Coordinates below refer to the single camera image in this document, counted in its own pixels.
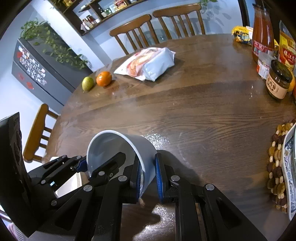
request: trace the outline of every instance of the refrigerator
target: refrigerator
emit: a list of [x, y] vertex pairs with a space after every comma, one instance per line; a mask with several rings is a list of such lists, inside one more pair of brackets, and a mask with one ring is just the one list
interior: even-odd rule
[[[62, 46], [69, 47], [59, 36], [58, 38]], [[49, 49], [46, 44], [34, 45], [35, 42], [36, 39], [17, 40], [12, 74], [39, 100], [60, 113], [74, 90], [92, 71], [88, 67], [80, 70], [66, 62], [57, 62], [54, 56], [43, 52], [44, 49]]]

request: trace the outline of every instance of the wood grain tabletop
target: wood grain tabletop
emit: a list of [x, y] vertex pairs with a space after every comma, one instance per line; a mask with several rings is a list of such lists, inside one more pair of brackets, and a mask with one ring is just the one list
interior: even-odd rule
[[[176, 52], [175, 66], [156, 82], [113, 75], [105, 88], [78, 87], [51, 133], [44, 160], [85, 155], [106, 129], [142, 135], [165, 164], [193, 184], [213, 183], [268, 240], [289, 223], [266, 188], [268, 148], [276, 126], [292, 120], [291, 95], [274, 100], [256, 72], [251, 47], [230, 34], [193, 36], [160, 44]], [[103, 70], [111, 73], [129, 56]], [[124, 205], [120, 240], [174, 240], [174, 205], [160, 205], [156, 182], [139, 204]]]

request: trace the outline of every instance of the blue patterned plate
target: blue patterned plate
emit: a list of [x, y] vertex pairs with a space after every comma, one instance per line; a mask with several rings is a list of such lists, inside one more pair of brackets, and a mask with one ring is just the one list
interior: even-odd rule
[[282, 171], [287, 192], [287, 211], [290, 220], [292, 220], [296, 212], [295, 138], [295, 125], [293, 125], [284, 139], [284, 149], [281, 152]]

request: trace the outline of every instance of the wooden wall shelf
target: wooden wall shelf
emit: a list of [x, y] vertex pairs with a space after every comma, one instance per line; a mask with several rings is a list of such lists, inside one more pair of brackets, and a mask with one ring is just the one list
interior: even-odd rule
[[98, 24], [94, 25], [93, 28], [91, 28], [90, 30], [87, 30], [87, 31], [83, 31], [83, 30], [80, 29], [82, 21], [73, 12], [74, 8], [77, 7], [78, 4], [80, 4], [82, 2], [82, 0], [72, 0], [73, 4], [71, 6], [69, 6], [69, 7], [66, 7], [63, 4], [61, 4], [60, 6], [54, 6], [54, 7], [61, 13], [61, 15], [76, 30], [77, 33], [79, 33], [81, 36], [84, 36], [84, 35], [88, 34], [89, 32], [91, 32], [92, 30], [94, 30], [97, 26], [101, 25], [103, 22], [105, 22], [108, 19], [115, 16], [116, 14], [118, 14], [118, 13], [124, 11], [125, 9], [128, 9], [128, 8], [132, 7], [132, 6], [135, 6], [135, 5], [139, 4], [139, 3], [147, 1], [147, 0], [137, 0], [136, 2], [132, 2], [132, 3], [129, 0], [124, 0], [125, 3], [127, 4], [126, 7], [118, 10], [115, 13], [112, 13], [112, 14], [108, 15], [105, 18], [102, 16], [102, 14], [100, 12], [100, 9], [99, 9], [99, 2], [100, 1], [101, 0], [94, 0], [94, 1], [91, 1], [89, 4], [86, 5], [87, 9], [85, 9], [85, 10], [92, 9], [96, 13], [97, 18], [101, 19], [101, 21]]

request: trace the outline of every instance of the hanging plant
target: hanging plant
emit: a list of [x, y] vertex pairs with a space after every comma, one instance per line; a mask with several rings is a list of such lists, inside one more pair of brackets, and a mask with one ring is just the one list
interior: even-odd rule
[[202, 13], [205, 13], [207, 11], [207, 4], [209, 2], [218, 2], [218, 0], [201, 0], [199, 4], [202, 6]]
[[88, 63], [87, 60], [81, 60], [80, 55], [75, 55], [71, 48], [63, 46], [59, 40], [59, 36], [56, 33], [50, 31], [48, 26], [45, 25], [46, 22], [38, 22], [37, 20], [31, 20], [21, 27], [21, 37], [25, 40], [38, 39], [34, 45], [40, 45], [41, 43], [50, 46], [50, 49], [43, 49], [43, 53], [49, 54], [55, 58], [57, 62], [68, 63], [71, 66], [83, 69]]

